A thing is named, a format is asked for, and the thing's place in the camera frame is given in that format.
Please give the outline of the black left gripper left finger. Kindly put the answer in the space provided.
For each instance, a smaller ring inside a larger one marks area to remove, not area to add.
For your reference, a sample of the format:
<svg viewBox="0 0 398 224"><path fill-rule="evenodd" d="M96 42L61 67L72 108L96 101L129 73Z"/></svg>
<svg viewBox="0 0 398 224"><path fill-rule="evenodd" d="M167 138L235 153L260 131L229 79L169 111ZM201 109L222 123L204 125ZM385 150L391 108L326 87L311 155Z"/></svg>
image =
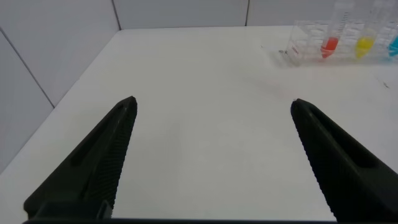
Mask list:
<svg viewBox="0 0 398 224"><path fill-rule="evenodd" d="M118 102L26 199L28 218L111 218L136 116L133 96Z"/></svg>

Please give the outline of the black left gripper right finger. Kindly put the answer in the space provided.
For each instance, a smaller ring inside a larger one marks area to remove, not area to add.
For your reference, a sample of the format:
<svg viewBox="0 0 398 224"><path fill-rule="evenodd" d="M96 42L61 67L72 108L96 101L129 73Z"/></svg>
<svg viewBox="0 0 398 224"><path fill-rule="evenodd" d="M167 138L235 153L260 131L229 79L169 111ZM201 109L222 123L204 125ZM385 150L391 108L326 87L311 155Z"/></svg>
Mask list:
<svg viewBox="0 0 398 224"><path fill-rule="evenodd" d="M297 99L290 113L336 220L397 221L397 173L315 105Z"/></svg>

